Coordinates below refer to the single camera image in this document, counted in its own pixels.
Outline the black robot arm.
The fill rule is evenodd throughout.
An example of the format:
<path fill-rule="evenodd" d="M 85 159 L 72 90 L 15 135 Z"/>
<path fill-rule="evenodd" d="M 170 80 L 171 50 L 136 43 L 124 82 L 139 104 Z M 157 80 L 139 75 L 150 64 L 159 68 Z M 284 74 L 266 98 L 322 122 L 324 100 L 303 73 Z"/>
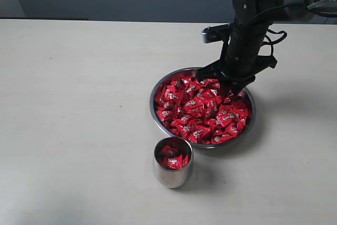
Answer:
<path fill-rule="evenodd" d="M 270 54 L 260 56 L 264 45 L 272 47 L 276 41 L 268 40 L 267 33 L 274 22 L 308 22 L 315 16 L 335 18 L 336 0 L 232 0 L 234 21 L 205 28 L 204 43 L 223 43 L 219 60 L 199 69 L 198 80 L 217 79 L 233 94 L 238 94 L 255 76 L 266 68 L 275 68 L 277 60 Z"/>

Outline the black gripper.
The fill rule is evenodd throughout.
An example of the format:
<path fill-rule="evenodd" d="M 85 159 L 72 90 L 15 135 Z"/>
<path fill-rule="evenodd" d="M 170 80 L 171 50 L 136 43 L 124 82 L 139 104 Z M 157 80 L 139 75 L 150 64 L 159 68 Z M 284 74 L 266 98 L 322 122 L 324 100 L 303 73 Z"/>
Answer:
<path fill-rule="evenodd" d="M 223 103 L 231 103 L 247 85 L 254 81 L 255 75 L 264 69 L 275 68 L 277 60 L 273 55 L 259 56 L 270 22 L 255 25 L 232 23 L 228 42 L 223 42 L 220 59 L 199 69 L 199 80 L 215 78 L 220 81 L 220 94 Z"/>

